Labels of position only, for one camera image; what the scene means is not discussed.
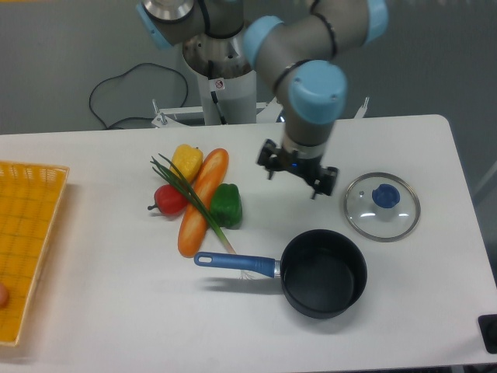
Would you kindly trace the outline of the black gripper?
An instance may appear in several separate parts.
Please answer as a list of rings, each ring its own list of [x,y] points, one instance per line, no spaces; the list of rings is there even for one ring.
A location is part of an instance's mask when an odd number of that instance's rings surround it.
[[[257,164],[267,172],[267,179],[271,180],[275,172],[288,172],[303,179],[313,188],[311,199],[318,195],[331,196],[338,178],[336,167],[321,167],[322,155],[305,158],[294,150],[289,152],[284,148],[279,149],[270,139],[264,142]]]

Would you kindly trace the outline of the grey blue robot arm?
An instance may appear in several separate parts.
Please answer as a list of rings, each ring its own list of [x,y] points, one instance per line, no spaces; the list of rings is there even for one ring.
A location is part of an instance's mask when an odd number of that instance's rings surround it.
[[[141,1],[137,13],[158,47],[181,46],[207,124],[253,122],[255,82],[263,80],[283,107],[285,128],[280,144],[265,142],[258,163],[300,177],[315,194],[332,193],[338,171],[321,159],[348,90],[332,60],[385,32],[385,2],[313,1],[289,25],[276,16],[246,22],[241,1]]]

